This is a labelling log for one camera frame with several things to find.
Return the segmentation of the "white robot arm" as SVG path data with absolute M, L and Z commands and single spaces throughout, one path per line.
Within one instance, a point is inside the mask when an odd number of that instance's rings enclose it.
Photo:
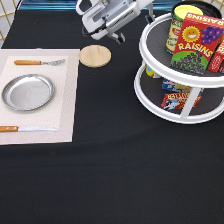
M 155 20 L 154 0 L 78 0 L 76 12 L 82 16 L 82 34 L 99 40 L 104 36 L 123 43 L 125 36 L 116 31 L 138 17 L 143 8 L 148 9 L 146 21 Z

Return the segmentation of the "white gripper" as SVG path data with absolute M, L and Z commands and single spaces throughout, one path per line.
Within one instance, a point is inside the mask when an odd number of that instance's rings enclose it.
M 153 4 L 147 5 L 148 24 L 155 21 Z M 125 36 L 116 34 L 120 28 L 135 19 L 141 12 L 136 0 L 78 0 L 76 12 L 82 16 L 82 34 L 99 40 L 104 36 L 118 44 L 125 41 Z

